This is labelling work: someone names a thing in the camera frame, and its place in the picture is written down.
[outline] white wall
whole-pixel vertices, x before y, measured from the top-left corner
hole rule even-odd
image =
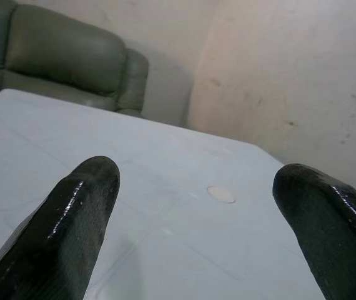
[[[122,37],[151,63],[143,114],[180,124],[217,0],[19,0]]]
[[[189,126],[356,187],[356,1],[220,1]]]

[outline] white circle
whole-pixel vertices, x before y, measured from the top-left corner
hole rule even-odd
[[[224,189],[223,187],[209,186],[207,188],[207,192],[211,196],[216,198],[218,201],[229,203],[229,204],[236,202],[234,195],[230,191]]]

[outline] wall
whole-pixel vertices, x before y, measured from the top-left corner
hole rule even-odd
[[[180,124],[217,0],[19,0],[120,35],[151,63],[145,117]]]
[[[356,1],[221,1],[189,126],[356,187]]]

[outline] green sofa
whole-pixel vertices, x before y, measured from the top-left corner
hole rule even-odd
[[[111,32],[0,0],[0,90],[141,116],[148,71],[146,57]]]

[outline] table surface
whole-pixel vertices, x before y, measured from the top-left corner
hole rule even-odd
[[[85,299],[324,299],[272,197],[282,164],[263,150],[14,90],[0,92],[0,247],[97,155],[121,188]]]

